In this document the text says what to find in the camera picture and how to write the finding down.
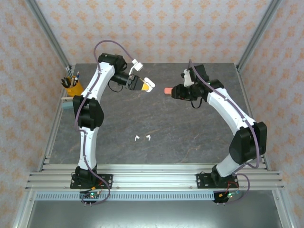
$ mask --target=pink object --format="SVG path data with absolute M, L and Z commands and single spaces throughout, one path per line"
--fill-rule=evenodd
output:
M 165 94 L 171 95 L 172 88 L 165 88 Z

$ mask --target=white tag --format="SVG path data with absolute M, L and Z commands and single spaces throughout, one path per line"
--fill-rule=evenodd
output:
M 149 89 L 146 90 L 146 92 L 147 93 L 151 92 L 153 90 L 153 88 L 155 87 L 155 83 L 147 77 L 144 78 L 144 82 L 149 86 Z

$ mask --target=pencil cup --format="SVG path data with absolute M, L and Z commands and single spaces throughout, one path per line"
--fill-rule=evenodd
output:
M 78 80 L 77 84 L 74 87 L 72 87 L 72 88 L 65 88 L 65 90 L 66 90 L 66 92 L 67 92 L 67 94 L 69 96 L 75 96 L 75 95 L 80 96 L 81 93 L 84 91 L 84 89 L 82 88 L 79 80 Z

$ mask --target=gray table surface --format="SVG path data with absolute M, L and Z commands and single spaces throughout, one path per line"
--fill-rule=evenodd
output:
M 210 79 L 219 79 L 247 112 L 234 64 L 204 65 Z M 144 64 L 136 73 L 156 84 L 150 93 L 127 89 L 114 93 L 106 88 L 100 102 L 105 118 L 97 136 L 97 163 L 217 163 L 226 157 L 233 135 L 215 109 L 205 102 L 193 109 L 190 102 L 164 94 L 165 87 L 183 83 L 186 67 L 186 63 Z M 96 64 L 76 64 L 84 88 L 95 69 Z M 73 129 L 74 119 L 72 109 L 63 111 L 50 163 L 78 163 L 80 134 Z

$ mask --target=cable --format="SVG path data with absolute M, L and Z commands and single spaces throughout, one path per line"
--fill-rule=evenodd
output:
M 123 85 L 121 85 L 121 84 L 119 84 L 119 83 L 117 83 L 119 86 L 121 86 L 122 88 L 120 89 L 120 90 L 118 90 L 118 91 L 116 91 L 116 90 L 113 90 L 111 87 L 110 87 L 110 81 L 108 82 L 108 87 L 109 87 L 109 89 L 111 89 L 113 92 L 115 92 L 115 93 L 119 93 L 119 92 L 121 92 L 122 90 L 123 90 Z
M 191 68 L 193 69 L 193 71 L 195 72 L 195 75 L 202 81 L 202 83 L 207 86 L 209 89 L 212 90 L 212 92 L 216 93 L 217 95 L 219 95 L 220 97 L 222 97 L 223 99 L 226 99 L 226 97 L 221 94 L 219 91 L 215 90 L 212 86 L 210 86 L 197 72 L 197 70 L 195 69 L 191 59 L 189 59 L 189 65 L 191 66 Z M 247 124 L 247 126 L 249 127 L 251 133 L 252 133 L 252 137 L 253 140 L 255 142 L 255 146 L 256 146 L 256 166 L 253 166 L 249 163 L 246 163 L 246 165 L 250 166 L 251 168 L 257 169 L 260 165 L 260 150 L 259 150 L 259 146 L 258 146 L 258 142 L 257 142 L 257 137 L 256 137 L 256 133 L 253 130 L 252 126 L 250 125 L 250 123 L 248 122 L 248 120 L 245 118 L 245 116 L 242 114 L 242 112 L 239 110 L 239 108 L 230 100 L 227 99 L 228 103 L 231 104 L 231 106 L 237 111 L 237 113 L 242 117 L 242 119 L 245 119 L 245 123 Z
M 125 63 L 125 64 L 124 64 L 124 68 L 122 69 L 122 71 L 125 71 L 127 68 L 128 68 L 128 64 Z
M 77 111 L 76 117 L 75 117 L 75 122 L 74 122 L 74 127 L 75 127 L 75 129 L 76 129 L 77 131 L 79 131 L 79 132 L 83 132 L 83 133 L 84 133 L 83 157 L 84 157 L 84 161 L 85 161 L 85 164 L 86 164 L 88 170 L 89 170 L 95 177 L 97 177 L 100 181 L 102 181 L 102 182 L 105 184 L 105 186 L 108 188 L 108 190 L 109 190 L 109 193 L 108 193 L 108 195 L 106 196 L 106 198 L 104 198 L 104 199 L 101 200 L 101 201 L 97 201 L 97 202 L 95 202 L 95 203 L 90 203 L 91 206 L 92 206 L 92 205 L 101 204 L 101 203 L 105 202 L 105 201 L 110 197 L 111 190 L 110 190 L 110 186 L 108 185 L 108 183 L 107 183 L 103 178 L 101 178 L 100 176 L 98 176 L 98 175 L 90 168 L 89 164 L 87 163 L 87 160 L 86 160 L 86 152 L 85 152 L 85 148 L 86 148 L 86 144 L 85 144 L 85 143 L 86 143 L 86 134 L 87 134 L 87 133 L 86 133 L 84 130 L 80 130 L 80 129 L 78 128 L 78 126 L 77 126 L 77 123 L 78 123 L 80 111 L 81 111 L 82 107 L 84 106 L 84 104 L 85 104 L 85 102 L 86 102 L 86 99 L 88 98 L 88 96 L 90 95 L 90 93 L 92 92 L 93 88 L 95 87 L 95 85 L 97 84 L 97 82 L 98 82 L 98 80 L 99 80 L 101 71 L 100 71 L 100 65 L 99 65 L 99 62 L 98 62 L 98 59 L 97 59 L 97 56 L 96 56 L 96 49 L 97 49 L 97 47 L 98 47 L 100 44 L 105 43 L 105 42 L 110 42 L 110 43 L 115 43 L 115 44 L 117 44 L 118 46 L 120 46 L 120 47 L 122 48 L 122 50 L 124 50 L 124 52 L 128 55 L 128 57 L 130 57 L 130 59 L 133 60 L 132 56 L 127 52 L 127 50 L 124 49 L 124 47 L 123 47 L 122 45 L 120 45 L 119 43 L 117 43 L 116 41 L 113 41 L 113 40 L 107 40 L 107 39 L 106 39 L 106 40 L 102 40 L 102 41 L 100 41 L 100 42 L 98 42 L 98 43 L 96 44 L 96 46 L 94 47 L 94 50 L 93 50 L 94 58 L 95 58 L 95 60 L 96 60 L 97 67 L 98 67 L 98 75 L 97 75 L 97 78 L 96 78 L 96 80 L 94 81 L 93 85 L 92 85 L 91 88 L 89 89 L 89 92 L 87 92 L 87 94 L 85 95 L 83 101 L 81 102 L 81 104 L 80 104 L 80 106 L 79 106 L 79 109 L 78 109 L 78 111 Z M 82 202 L 84 205 L 86 205 L 86 202 L 84 202 L 84 197 L 86 197 L 87 195 L 88 195 L 88 193 L 85 194 L 84 196 L 82 196 L 82 198 L 81 198 L 81 202 Z
M 247 191 L 246 191 L 246 192 L 244 193 L 244 195 L 242 195 L 240 198 L 238 198 L 238 199 L 236 199 L 236 200 L 234 200 L 234 201 L 232 201 L 232 202 L 227 202 L 227 203 L 225 203 L 225 204 L 232 204 L 232 203 L 235 203 L 235 202 L 237 202 L 237 201 L 240 201 L 241 199 L 243 199 L 243 198 L 248 194 L 248 192 L 249 192 L 249 190 L 250 190 L 250 181 L 249 181 L 248 176 L 245 175 L 245 174 L 243 174 L 243 173 L 238 173 L 238 174 L 233 173 L 233 174 L 232 174 L 232 176 L 238 176 L 238 175 L 244 176 L 244 177 L 247 179 L 247 182 L 248 182 Z
M 191 101 L 192 108 L 194 108 L 194 109 L 200 108 L 202 101 L 203 101 L 203 98 L 200 99 L 199 106 L 197 106 L 197 107 L 194 107 L 193 101 Z

